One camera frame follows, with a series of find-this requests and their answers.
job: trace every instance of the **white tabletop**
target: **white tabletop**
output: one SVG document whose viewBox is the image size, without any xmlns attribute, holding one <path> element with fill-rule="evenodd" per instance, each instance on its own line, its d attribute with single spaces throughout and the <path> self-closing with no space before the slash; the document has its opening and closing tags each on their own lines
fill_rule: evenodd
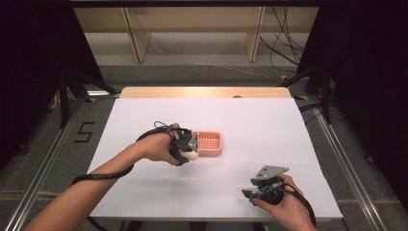
<svg viewBox="0 0 408 231">
<path fill-rule="evenodd" d="M 262 166 L 290 169 L 317 218 L 342 218 L 292 98 L 117 99 L 90 164 L 102 165 L 153 123 L 222 133 L 217 157 L 181 167 L 141 160 L 91 213 L 141 220 L 271 220 L 242 189 Z"/>
</svg>

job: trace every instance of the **electrical cord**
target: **electrical cord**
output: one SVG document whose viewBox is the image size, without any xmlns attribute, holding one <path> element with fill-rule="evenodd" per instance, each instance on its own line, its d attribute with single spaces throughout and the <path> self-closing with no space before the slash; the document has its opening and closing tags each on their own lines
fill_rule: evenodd
<svg viewBox="0 0 408 231">
<path fill-rule="evenodd" d="M 169 134 L 169 132 L 171 131 L 186 131 L 188 129 L 185 128 L 174 128 L 173 124 L 167 126 L 164 123 L 160 122 L 160 121 L 156 121 L 154 123 L 154 126 L 156 127 L 155 129 L 152 129 L 150 131 L 145 132 L 144 134 L 142 134 L 137 141 L 140 141 L 150 135 L 153 134 L 159 134 L 159 133 L 166 133 L 171 137 L 171 143 L 170 146 L 172 146 L 172 144 L 174 143 L 174 138 Z M 122 170 L 121 172 L 116 172 L 116 173 L 108 173 L 108 174 L 85 174 L 85 175 L 80 175 L 75 177 L 75 179 L 72 181 L 72 185 L 75 185 L 78 182 L 81 181 L 85 181 L 85 180 L 112 180 L 112 179 L 118 179 L 120 177 L 123 177 L 125 175 L 127 175 L 132 169 L 133 169 L 134 165 L 131 165 L 130 167 Z M 87 217 L 87 220 L 98 230 L 101 231 L 108 231 L 106 228 L 104 228 L 102 225 L 100 225 L 94 218 L 92 218 L 91 216 Z"/>
<path fill-rule="evenodd" d="M 313 115 L 311 118 L 309 118 L 306 122 L 305 125 L 308 124 L 312 119 L 314 119 L 315 117 L 317 117 L 318 115 L 321 115 L 322 113 L 318 113 L 316 115 Z"/>
<path fill-rule="evenodd" d="M 150 43 L 163 55 L 165 55 L 166 59 L 171 63 L 171 64 L 176 64 L 176 65 L 195 65 L 195 66 L 211 66 L 211 67 L 215 67 L 215 68 L 219 68 L 219 69 L 226 69 L 226 70 L 233 70 L 233 71 L 238 71 L 240 73 L 243 74 L 247 74 L 247 75 L 252 75 L 252 76 L 257 76 L 257 77 L 263 77 L 263 78 L 267 78 L 273 82 L 276 83 L 284 83 L 284 81 L 280 81 L 280 80 L 276 80 L 273 79 L 272 77 L 269 77 L 267 75 L 263 75 L 263 74 L 255 74 L 255 73 L 250 73 L 247 71 L 243 71 L 237 68 L 232 68 L 232 67 L 227 67 L 227 66 L 222 66 L 222 65 L 202 65 L 202 64 L 191 64 L 191 63 L 176 63 L 174 61 L 172 61 L 168 56 L 167 53 L 165 53 L 162 49 L 160 49 L 154 42 L 153 40 L 150 41 Z"/>
<path fill-rule="evenodd" d="M 298 65 L 295 61 L 289 59 L 286 55 L 282 54 L 281 52 L 277 51 L 276 49 L 274 49 L 273 47 L 271 47 L 269 44 L 267 44 L 264 39 L 262 37 L 259 37 L 259 39 L 267 46 L 269 47 L 270 50 L 272 50 L 273 52 L 277 53 L 278 55 L 282 56 L 283 58 L 285 58 L 287 61 L 291 62 L 292 64 Z"/>
<path fill-rule="evenodd" d="M 301 113 L 303 113 L 304 111 L 306 111 L 308 109 L 315 108 L 316 106 L 321 106 L 321 103 L 314 103 L 314 104 L 308 104 L 308 105 L 305 105 L 305 106 L 301 106 L 301 107 L 299 107 L 299 111 Z"/>
<path fill-rule="evenodd" d="M 282 189 L 279 189 L 279 188 L 277 188 L 275 190 L 283 192 L 283 193 L 291 194 L 294 197 L 296 197 L 298 200 L 300 200 L 300 202 L 306 207 L 307 212 L 309 213 L 310 221 L 313 223 L 313 225 L 315 227 L 317 227 L 316 216 L 315 216 L 315 212 L 313 211 L 312 205 L 309 203 L 309 201 L 303 195 L 301 195 L 297 190 L 294 190 L 294 192 L 289 191 L 289 190 L 282 190 Z"/>
<path fill-rule="evenodd" d="M 289 186 L 289 187 L 291 187 L 293 189 L 293 191 L 282 189 L 282 188 L 280 188 L 281 186 L 284 186 L 284 187 Z M 272 193 L 272 192 L 277 192 L 277 191 L 287 193 L 287 194 L 291 194 L 296 199 L 298 199 L 305 206 L 305 208 L 306 208 L 306 210 L 307 210 L 307 212 L 309 214 L 310 221 L 313 223 L 313 225 L 315 227 L 317 227 L 316 216 L 315 216 L 315 212 L 313 211 L 312 205 L 309 203 L 309 201 L 303 195 L 300 194 L 300 192 L 297 189 L 294 188 L 294 186 L 292 186 L 290 184 L 286 184 L 286 183 L 282 184 L 281 182 L 279 182 L 279 183 L 272 184 L 270 186 L 265 186 L 265 187 L 259 189 L 257 192 L 255 192 L 249 198 L 249 200 L 252 201 L 253 199 L 259 199 L 260 196 L 262 194 L 264 194 L 265 192 Z"/>
<path fill-rule="evenodd" d="M 280 27 L 280 32 L 279 32 L 279 34 L 276 36 L 276 34 L 274 33 L 274 35 L 276 36 L 276 41 L 275 41 L 275 43 L 273 44 L 272 47 L 275 46 L 275 44 L 276 44 L 276 42 L 277 42 L 278 40 L 281 41 L 283 44 L 285 44 L 285 45 L 291 47 L 292 53 L 293 53 L 293 57 L 294 57 L 294 59 L 295 59 L 295 62 L 296 62 L 296 64 L 298 64 L 298 62 L 300 61 L 300 57 L 299 57 L 299 55 L 297 54 L 296 50 L 297 50 L 297 51 L 303 51 L 304 48 L 303 48 L 301 45 L 299 45 L 298 43 L 296 43 L 296 42 L 291 38 L 291 36 L 290 36 L 290 34 L 289 34 L 289 26 L 288 26 L 288 18 L 287 18 L 287 16 L 288 16 L 288 7 L 284 7 L 284 20 L 283 20 L 283 22 L 281 22 L 281 20 L 279 19 L 279 17 L 278 17 L 278 15 L 277 15 L 276 10 L 275 10 L 274 7 L 272 7 L 272 10 L 273 10 L 273 13 L 275 14 L 275 18 L 276 18 L 276 20 L 278 21 L 278 24 L 279 24 L 279 27 Z M 286 39 L 287 39 L 287 41 L 288 41 L 289 44 L 283 42 L 283 41 L 280 39 L 280 35 L 281 35 L 281 34 L 283 34 L 283 35 L 286 37 Z"/>
</svg>

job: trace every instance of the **human hand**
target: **human hand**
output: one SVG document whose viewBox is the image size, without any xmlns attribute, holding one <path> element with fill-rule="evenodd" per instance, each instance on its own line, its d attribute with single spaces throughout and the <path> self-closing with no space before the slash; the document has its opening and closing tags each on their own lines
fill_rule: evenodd
<svg viewBox="0 0 408 231">
<path fill-rule="evenodd" d="M 179 128 L 180 126 L 178 123 L 174 123 L 173 127 Z M 179 161 L 174 159 L 169 152 L 172 138 L 174 138 L 173 132 L 168 134 L 159 133 L 147 136 L 146 138 L 137 141 L 137 143 L 143 146 L 143 158 L 150 161 L 165 161 L 175 166 L 179 164 Z"/>
<path fill-rule="evenodd" d="M 303 192 L 293 182 L 289 175 L 281 174 L 285 184 L 293 186 L 301 195 Z M 285 190 L 292 191 L 290 186 L 285 186 Z M 253 203 L 265 211 L 269 212 L 276 220 L 288 230 L 317 230 L 310 221 L 306 207 L 294 195 L 285 193 L 282 201 L 277 205 L 271 205 L 264 200 L 257 199 Z"/>
</svg>

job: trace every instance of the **gray carpet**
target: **gray carpet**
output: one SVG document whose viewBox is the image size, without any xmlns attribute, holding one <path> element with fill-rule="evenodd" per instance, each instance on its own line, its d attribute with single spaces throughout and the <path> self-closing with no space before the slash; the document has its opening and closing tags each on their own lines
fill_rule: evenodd
<svg viewBox="0 0 408 231">
<path fill-rule="evenodd" d="M 266 77 L 248 75 L 237 70 L 221 69 L 214 66 L 100 66 L 108 85 L 121 90 L 127 86 L 278 86 L 281 75 L 292 74 L 275 70 L 273 67 L 253 66 L 235 67 L 245 72 L 267 75 Z M 307 80 L 301 80 L 291 86 L 293 95 L 304 95 L 303 87 Z M 41 187 L 42 192 L 61 193 L 69 187 L 72 179 L 88 170 L 92 155 L 102 135 L 114 98 L 97 98 L 95 102 L 84 102 L 75 116 L 68 135 L 64 140 L 58 158 Z M 298 100 L 299 106 L 310 101 Z M 375 165 L 365 161 L 367 155 L 364 146 L 355 136 L 335 100 L 331 106 L 332 126 L 342 146 L 360 176 L 363 185 L 377 206 L 381 217 L 389 230 L 407 230 L 408 215 L 388 186 Z M 356 197 L 348 185 L 339 166 L 332 147 L 324 136 L 315 112 L 303 113 L 307 129 L 316 150 L 321 169 L 344 214 L 344 220 L 331 220 L 320 223 L 319 230 L 371 230 Z M 29 152 L 18 153 L 0 173 L 0 191 L 25 191 L 30 185 L 49 146 L 58 133 L 61 114 L 59 106 L 44 115 L 41 124 L 27 143 Z M 84 122 L 93 122 L 84 126 L 84 131 L 92 132 L 89 142 L 83 141 L 86 135 L 78 134 Z M 13 192 L 0 197 L 0 229 L 4 229 L 10 215 L 17 205 L 21 193 Z M 31 220 L 42 209 L 50 198 L 38 196 L 27 220 Z M 119 230 L 120 221 L 103 220 L 109 230 Z M 84 222 L 80 230 L 95 230 Z M 140 230 L 189 230 L 185 222 L 146 222 Z M 207 230 L 252 230 L 251 225 L 239 223 L 209 223 Z M 283 230 L 278 224 L 269 225 L 269 230 Z"/>
</svg>

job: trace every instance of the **floor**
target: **floor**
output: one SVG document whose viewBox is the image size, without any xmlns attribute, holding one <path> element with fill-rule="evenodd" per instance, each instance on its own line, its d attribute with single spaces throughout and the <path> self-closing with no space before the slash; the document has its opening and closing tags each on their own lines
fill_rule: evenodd
<svg viewBox="0 0 408 231">
<path fill-rule="evenodd" d="M 308 35 L 293 34 L 292 38 L 304 46 Z M 89 44 L 100 65 L 105 81 L 117 89 L 125 86 L 277 86 L 285 77 L 294 76 L 296 65 L 282 56 L 272 53 L 262 42 L 258 48 L 255 63 L 250 63 L 240 34 L 154 34 L 145 60 L 141 64 L 134 62 L 132 49 L 126 34 L 87 34 Z M 269 45 L 274 44 L 274 35 L 262 35 Z M 292 50 L 277 42 L 276 50 L 294 60 Z M 303 87 L 307 79 L 291 86 L 296 103 L 308 105 L 319 100 L 317 95 L 305 95 Z M 71 96 L 71 107 L 74 102 Z M 56 194 L 69 187 L 76 175 L 88 169 L 94 149 L 103 132 L 110 109 L 115 99 L 97 98 L 96 102 L 83 102 L 64 137 L 58 156 L 52 161 L 47 176 L 37 194 L 27 220 L 33 218 Z M 44 157 L 59 135 L 59 104 L 50 113 L 44 115 L 41 124 L 32 135 L 27 146 L 28 153 L 18 153 L 0 173 L 0 229 L 8 224 L 13 211 L 24 192 L 29 188 Z M 403 209 L 393 191 L 388 186 L 375 164 L 365 160 L 364 146 L 355 136 L 346 118 L 331 99 L 330 115 L 332 124 L 325 124 L 318 108 L 303 113 L 306 127 L 321 170 L 331 187 L 344 219 L 319 223 L 319 230 L 408 230 L 408 214 Z M 77 134 L 84 121 L 92 121 L 92 137 L 88 143 L 74 142 L 82 137 Z M 333 149 L 329 140 L 330 131 L 341 147 L 341 153 Z M 339 164 L 339 158 L 345 155 L 356 177 L 351 180 L 346 170 Z M 369 202 L 378 213 L 378 219 L 370 218 L 358 193 L 350 187 L 357 181 L 363 187 Z M 101 220 L 109 230 L 119 230 L 121 221 Z M 265 224 L 268 230 L 283 230 L 278 224 Z M 84 222 L 80 230 L 94 230 Z M 187 222 L 145 222 L 140 228 L 148 230 L 190 230 Z M 210 222 L 206 230 L 253 230 L 249 223 Z"/>
</svg>

